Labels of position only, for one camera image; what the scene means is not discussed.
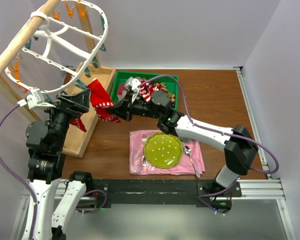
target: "green tray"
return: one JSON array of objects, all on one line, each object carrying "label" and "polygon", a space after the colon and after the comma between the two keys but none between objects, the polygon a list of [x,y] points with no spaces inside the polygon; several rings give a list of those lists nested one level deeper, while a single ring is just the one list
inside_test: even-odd
[{"label": "green tray", "polygon": [[[112,91],[111,91],[111,95],[110,95],[112,101],[115,104],[118,102],[118,97],[117,97],[118,86],[122,83],[125,83],[128,78],[140,77],[142,79],[148,80],[148,79],[153,78],[158,75],[160,75],[160,74],[159,73],[135,72],[135,71],[118,71],[116,73]],[[179,81],[179,77],[177,75],[172,75],[172,76],[177,81]],[[166,85],[166,87],[168,88],[168,91],[171,94],[175,94],[175,105],[174,105],[173,109],[176,110],[178,108],[178,85],[176,84],[176,82],[174,80],[170,79],[169,77],[162,77],[162,78],[159,78],[157,81],[164,83]]]}]

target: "pink cloth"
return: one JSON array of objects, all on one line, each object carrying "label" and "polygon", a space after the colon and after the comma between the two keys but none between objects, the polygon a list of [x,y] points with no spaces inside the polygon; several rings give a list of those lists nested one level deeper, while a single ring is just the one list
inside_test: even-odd
[{"label": "pink cloth", "polygon": [[[144,147],[142,145],[142,134],[146,134],[149,138],[152,134],[160,132],[159,130],[139,130],[130,132],[130,173],[137,175],[148,174],[171,174],[171,175],[192,175],[195,174],[194,167],[189,157],[182,155],[179,163],[170,168],[158,168],[146,161],[143,166]],[[191,148],[192,161],[200,174],[205,171],[204,160],[202,158],[201,149],[197,140],[191,142],[183,142],[182,146]]]}]

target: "silver fork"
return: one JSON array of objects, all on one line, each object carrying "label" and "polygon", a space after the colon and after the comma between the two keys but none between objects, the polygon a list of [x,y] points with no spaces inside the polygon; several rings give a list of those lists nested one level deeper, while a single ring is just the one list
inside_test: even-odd
[{"label": "silver fork", "polygon": [[141,141],[142,141],[142,146],[143,146],[143,160],[142,160],[142,165],[146,166],[147,159],[145,157],[145,144],[147,142],[147,135],[145,133],[142,134]]}]

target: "clothespin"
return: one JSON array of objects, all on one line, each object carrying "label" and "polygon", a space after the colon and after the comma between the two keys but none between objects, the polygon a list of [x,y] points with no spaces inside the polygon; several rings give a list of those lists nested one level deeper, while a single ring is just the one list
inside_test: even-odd
[{"label": "clothespin", "polygon": [[14,75],[15,75],[14,78],[20,81],[19,62],[17,60],[15,60],[15,66],[10,64],[10,67],[12,68],[12,71],[14,72]]},{"label": "clothespin", "polygon": [[79,3],[79,0],[76,2],[76,4],[78,4],[78,9],[79,9],[79,13],[80,13],[81,18],[85,19],[88,9],[83,10],[80,3]]},{"label": "clothespin", "polygon": [[29,41],[25,44],[25,48],[30,50],[30,48],[31,48],[31,38],[30,38]]},{"label": "clothespin", "polygon": [[66,3],[67,0],[64,0],[64,4],[65,4],[65,7],[66,7],[66,10],[68,12],[68,15],[70,18],[72,18],[72,16],[74,15],[74,11],[75,11],[75,6],[72,7],[72,10],[70,10],[69,6],[68,6],[68,3]]},{"label": "clothespin", "polygon": [[[21,82],[21,80],[20,80],[20,74],[19,74],[19,62],[17,61],[17,60],[15,60],[15,66],[13,66],[12,64],[10,64],[10,67],[12,68],[12,70],[13,70],[13,72],[14,72],[14,74],[15,74],[15,79],[17,79],[17,87],[18,88],[21,88],[22,86],[20,86],[18,83],[20,83]],[[22,92],[23,93],[26,93],[26,92],[28,92],[29,90],[28,89],[24,89]]]},{"label": "clothespin", "polygon": [[91,74],[90,74],[88,68],[86,68],[86,69],[84,70],[84,74],[85,74],[85,76],[86,76],[87,78],[90,78],[90,77],[91,77]]},{"label": "clothespin", "polygon": [[103,28],[103,30],[105,30],[105,19],[102,15],[100,15],[100,18],[101,18],[102,28]]},{"label": "clothespin", "polygon": [[81,81],[80,79],[78,79],[76,81],[75,86],[78,87],[78,88],[80,88],[80,89],[82,89],[82,90],[86,90],[87,89],[87,85],[83,81]]},{"label": "clothespin", "polygon": [[52,11],[52,15],[53,15],[53,18],[58,21],[59,20],[59,16],[60,16],[60,10],[58,10],[57,14],[55,14],[55,11]]},{"label": "clothespin", "polygon": [[104,43],[102,43],[101,47],[100,47],[100,50],[103,51],[103,52],[106,52],[107,49],[106,49],[106,45]]},{"label": "clothespin", "polygon": [[98,68],[98,61],[97,61],[97,57],[94,56],[93,59],[92,59],[92,64],[95,68]]},{"label": "clothespin", "polygon": [[51,104],[53,102],[51,97],[49,97],[49,96],[46,96],[46,98],[44,100],[49,104]]}]

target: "wooden table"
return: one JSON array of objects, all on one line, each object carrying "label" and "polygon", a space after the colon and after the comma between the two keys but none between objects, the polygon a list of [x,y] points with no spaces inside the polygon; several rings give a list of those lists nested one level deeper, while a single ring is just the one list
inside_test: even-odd
[{"label": "wooden table", "polygon": [[[246,126],[252,134],[246,105],[235,70],[129,70],[178,75],[186,95],[190,115],[199,121],[222,127]],[[178,111],[185,112],[181,94]],[[82,158],[67,156],[63,178],[73,171],[92,173],[96,179],[196,179],[194,175],[131,175],[129,173],[129,133],[157,129],[152,118],[134,116],[131,122],[98,121]],[[200,143],[205,165],[201,179],[213,179],[225,165],[224,153]],[[257,156],[253,167],[261,169]],[[251,171],[242,179],[265,179],[265,175]]]}]

